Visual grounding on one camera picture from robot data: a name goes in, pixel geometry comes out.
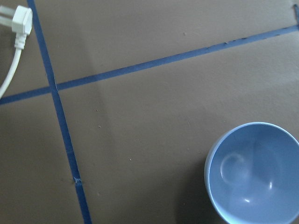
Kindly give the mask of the blue bowl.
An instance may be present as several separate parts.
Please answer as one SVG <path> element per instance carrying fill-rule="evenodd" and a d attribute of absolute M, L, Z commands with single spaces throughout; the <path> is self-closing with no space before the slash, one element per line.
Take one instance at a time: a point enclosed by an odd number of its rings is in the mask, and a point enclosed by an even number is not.
<path fill-rule="evenodd" d="M 204 166 L 209 199 L 229 224 L 290 224 L 299 216 L 299 143 L 266 122 L 223 134 Z"/>

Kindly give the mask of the white power plug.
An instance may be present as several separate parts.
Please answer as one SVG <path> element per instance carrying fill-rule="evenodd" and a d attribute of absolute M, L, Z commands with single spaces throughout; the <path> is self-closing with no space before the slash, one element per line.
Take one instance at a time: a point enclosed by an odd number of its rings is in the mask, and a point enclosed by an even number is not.
<path fill-rule="evenodd" d="M 15 34 L 15 53 L 4 82 L 0 87 L 0 96 L 7 91 L 17 70 L 21 52 L 24 50 L 26 39 L 30 35 L 33 25 L 33 11 L 29 7 L 18 5 L 16 9 L 0 6 L 0 24 L 11 28 Z"/>

